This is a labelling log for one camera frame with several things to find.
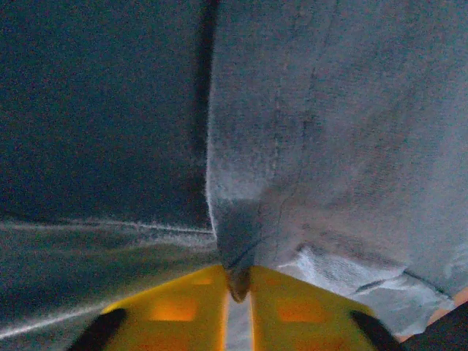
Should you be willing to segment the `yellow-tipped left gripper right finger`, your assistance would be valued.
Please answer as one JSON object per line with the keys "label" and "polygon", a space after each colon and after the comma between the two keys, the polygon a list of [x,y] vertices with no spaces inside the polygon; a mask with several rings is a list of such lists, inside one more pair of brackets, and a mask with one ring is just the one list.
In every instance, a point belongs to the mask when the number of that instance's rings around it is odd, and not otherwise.
{"label": "yellow-tipped left gripper right finger", "polygon": [[367,306],[283,273],[249,270],[254,350],[401,350]]}

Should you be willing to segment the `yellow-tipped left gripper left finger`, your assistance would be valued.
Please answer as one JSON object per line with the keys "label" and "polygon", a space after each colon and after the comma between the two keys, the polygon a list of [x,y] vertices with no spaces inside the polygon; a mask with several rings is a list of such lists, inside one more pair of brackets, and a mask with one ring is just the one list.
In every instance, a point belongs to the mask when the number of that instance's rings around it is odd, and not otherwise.
{"label": "yellow-tipped left gripper left finger", "polygon": [[70,350],[223,350],[227,282],[214,265],[112,303]]}

